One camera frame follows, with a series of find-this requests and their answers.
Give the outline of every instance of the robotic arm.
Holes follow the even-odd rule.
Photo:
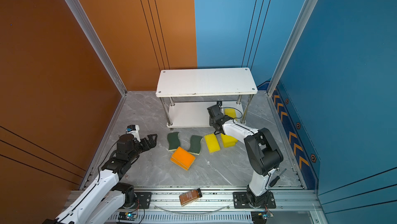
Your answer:
[[[265,201],[271,176],[284,159],[273,135],[267,128],[258,130],[234,122],[232,117],[222,113],[219,105],[211,106],[207,110],[210,126],[215,128],[214,134],[223,133],[245,143],[249,162],[254,169],[246,196],[251,207],[259,208]]]
[[[126,134],[117,141],[116,150],[91,185],[55,220],[47,219],[43,224],[100,224],[121,206],[129,208],[134,205],[134,186],[119,181],[142,152],[157,144],[157,134],[148,135],[148,138],[139,141],[138,131],[138,125],[128,126]]]

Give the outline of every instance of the screwdriver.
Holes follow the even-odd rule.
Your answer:
[[[273,186],[276,184],[276,182],[280,179],[280,176],[281,176],[286,170],[287,170],[287,169],[284,169],[283,172],[280,173],[280,175],[278,175],[277,177],[275,177],[275,179],[273,179],[273,180],[270,182],[269,186],[270,186],[270,187],[273,187]]]

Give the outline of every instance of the green scouring pad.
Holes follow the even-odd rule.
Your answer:
[[[167,140],[170,144],[170,147],[168,148],[169,151],[175,151],[178,147],[181,146],[181,142],[178,138],[178,133],[179,132],[171,132],[167,135]]]
[[[192,137],[190,138],[190,148],[188,152],[190,152],[191,154],[200,155],[201,140],[202,136],[192,135]]]

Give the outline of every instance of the sponge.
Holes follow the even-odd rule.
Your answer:
[[[228,135],[221,133],[222,143],[224,147],[234,147],[237,143],[237,139]]]
[[[218,140],[216,139],[215,134],[213,134],[213,133],[208,134],[208,135],[204,136],[204,138],[205,138],[205,142],[207,143],[207,146],[208,146],[208,151],[210,151],[210,153],[217,152],[221,149],[221,147],[219,146]]]
[[[236,111],[233,108],[225,108],[225,115],[230,116],[232,118],[237,118]]]
[[[171,156],[171,161],[188,170],[195,161],[196,157],[186,152],[182,147],[178,147]]]
[[[181,146],[181,142],[178,138],[179,132],[171,132],[167,135],[167,140],[170,146],[168,147],[169,151],[175,151],[178,147]]]
[[[190,138],[190,148],[189,148],[189,152],[191,154],[200,155],[201,140],[202,140],[202,136],[192,135],[192,137]]]

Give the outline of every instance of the shelf top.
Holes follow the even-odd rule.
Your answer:
[[[249,68],[162,70],[157,97],[256,94]]]

